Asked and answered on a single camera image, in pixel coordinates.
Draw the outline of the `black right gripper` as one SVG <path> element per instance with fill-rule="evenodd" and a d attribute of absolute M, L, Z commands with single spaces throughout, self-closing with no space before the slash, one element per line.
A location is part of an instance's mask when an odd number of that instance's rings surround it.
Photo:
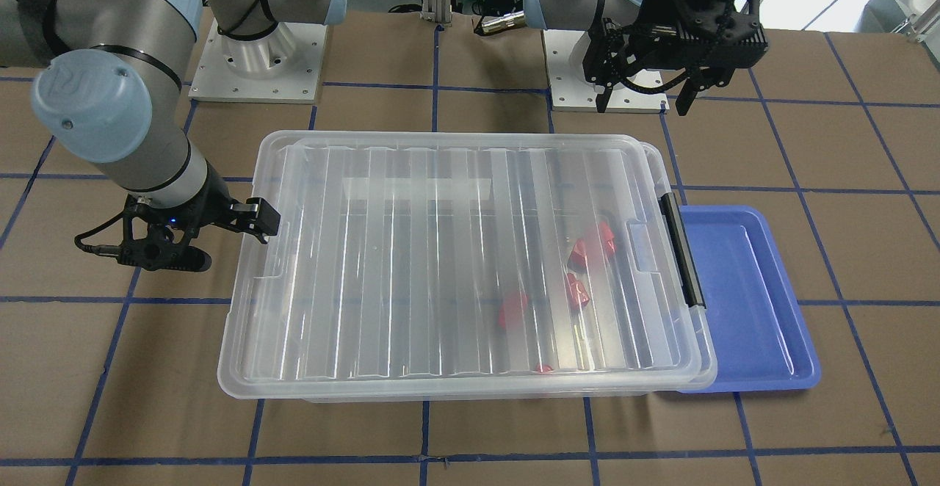
<path fill-rule="evenodd" d="M 267 244 L 278 235 L 280 213 L 262 197 L 238 200 L 210 164 L 186 170 L 164 189 L 128 195 L 120 215 L 117 261 L 145 271 L 204 272 L 211 256 L 195 245 L 203 228 L 247 234 Z"/>

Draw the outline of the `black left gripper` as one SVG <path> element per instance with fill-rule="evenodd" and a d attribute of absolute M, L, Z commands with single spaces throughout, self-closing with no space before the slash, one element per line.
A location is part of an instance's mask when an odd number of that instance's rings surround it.
<path fill-rule="evenodd" d="M 583 75 L 601 114 L 615 89 L 678 87 L 677 114 L 685 117 L 699 94 L 726 87 L 769 50 L 759 0 L 641 0 L 633 18 L 615 17 L 611 2 L 599 0 L 587 38 Z"/>

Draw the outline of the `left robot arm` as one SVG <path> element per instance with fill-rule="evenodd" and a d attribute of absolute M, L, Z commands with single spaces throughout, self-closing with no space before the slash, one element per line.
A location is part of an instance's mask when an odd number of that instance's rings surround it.
<path fill-rule="evenodd" d="M 523 0 L 554 108 L 688 114 L 769 48 L 759 0 Z"/>

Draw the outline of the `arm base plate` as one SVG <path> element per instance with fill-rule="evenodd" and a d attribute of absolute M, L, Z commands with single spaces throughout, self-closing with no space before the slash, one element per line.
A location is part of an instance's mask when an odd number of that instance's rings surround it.
<path fill-rule="evenodd" d="M 282 22 L 267 37 L 239 41 L 212 25 L 189 97 L 218 104 L 315 104 L 330 29 Z"/>
<path fill-rule="evenodd" d="M 587 32 L 573 30 L 545 30 L 543 50 L 550 82 L 554 110 L 562 112 L 596 112 L 597 98 L 602 95 L 584 76 L 583 59 L 590 38 Z M 607 112 L 621 114 L 660 114 L 669 109 L 667 95 L 646 95 L 619 84 L 614 87 L 607 104 Z"/>

